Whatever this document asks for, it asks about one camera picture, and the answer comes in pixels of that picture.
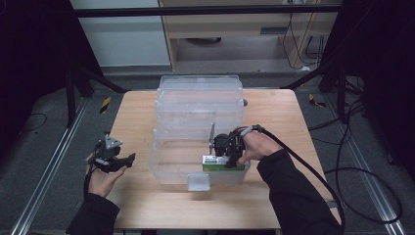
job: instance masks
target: plastic storage box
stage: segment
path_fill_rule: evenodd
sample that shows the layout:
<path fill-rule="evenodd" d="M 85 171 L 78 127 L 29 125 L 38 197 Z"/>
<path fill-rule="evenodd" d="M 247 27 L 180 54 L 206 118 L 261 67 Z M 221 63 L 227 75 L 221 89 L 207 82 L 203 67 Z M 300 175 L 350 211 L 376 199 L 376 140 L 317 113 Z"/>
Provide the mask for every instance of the plastic storage box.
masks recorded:
<path fill-rule="evenodd" d="M 160 184 L 188 184 L 189 190 L 206 190 L 207 184 L 243 182 L 249 164 L 244 170 L 203 171 L 202 166 L 212 124 L 214 136 L 229 134 L 243 124 L 243 89 L 238 76 L 163 76 L 156 112 L 149 169 Z"/>

